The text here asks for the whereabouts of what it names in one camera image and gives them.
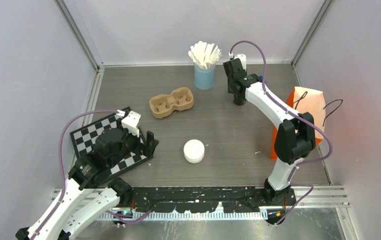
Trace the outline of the stack of white lids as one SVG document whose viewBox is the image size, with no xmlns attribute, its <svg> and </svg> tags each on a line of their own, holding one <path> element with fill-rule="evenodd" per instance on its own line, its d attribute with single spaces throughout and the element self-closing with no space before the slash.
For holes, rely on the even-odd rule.
<svg viewBox="0 0 381 240">
<path fill-rule="evenodd" d="M 201 162 L 205 156 L 205 146 L 197 139 L 187 141 L 183 147 L 184 158 L 191 164 Z"/>
</svg>

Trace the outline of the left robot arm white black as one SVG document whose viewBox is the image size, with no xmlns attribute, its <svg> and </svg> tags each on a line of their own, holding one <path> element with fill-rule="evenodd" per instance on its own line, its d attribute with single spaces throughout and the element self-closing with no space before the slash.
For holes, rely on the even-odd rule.
<svg viewBox="0 0 381 240">
<path fill-rule="evenodd" d="M 64 186 L 45 213 L 15 234 L 18 240 L 73 240 L 83 228 L 109 209 L 128 206 L 130 184 L 120 174 L 151 159 L 159 140 L 125 127 L 102 127 L 84 137 L 72 134 L 82 147 Z"/>
</svg>

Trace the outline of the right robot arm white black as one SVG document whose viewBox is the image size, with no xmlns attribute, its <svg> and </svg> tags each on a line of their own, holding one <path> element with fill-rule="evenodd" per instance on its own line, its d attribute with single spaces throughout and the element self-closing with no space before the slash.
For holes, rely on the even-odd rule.
<svg viewBox="0 0 381 240">
<path fill-rule="evenodd" d="M 261 77 L 248 74 L 239 58 L 224 62 L 223 67 L 227 91 L 233 95 L 233 102 L 238 106 L 247 102 L 253 104 L 276 127 L 273 147 L 277 161 L 264 182 L 261 196 L 265 203 L 277 205 L 289 194 L 297 165 L 316 146 L 314 117 L 309 112 L 300 113 L 286 105 L 268 89 Z"/>
</svg>

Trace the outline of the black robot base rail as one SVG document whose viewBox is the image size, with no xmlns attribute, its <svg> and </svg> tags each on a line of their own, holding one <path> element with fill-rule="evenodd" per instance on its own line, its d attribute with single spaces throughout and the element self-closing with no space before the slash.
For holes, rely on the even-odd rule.
<svg viewBox="0 0 381 240">
<path fill-rule="evenodd" d="M 260 207 L 290 207 L 296 203 L 293 189 L 273 198 L 263 187 L 255 186 L 205 186 L 205 187 L 133 187 L 117 205 L 133 207 L 144 213 L 213 213 L 221 207 L 225 213 L 255 213 Z"/>
</svg>

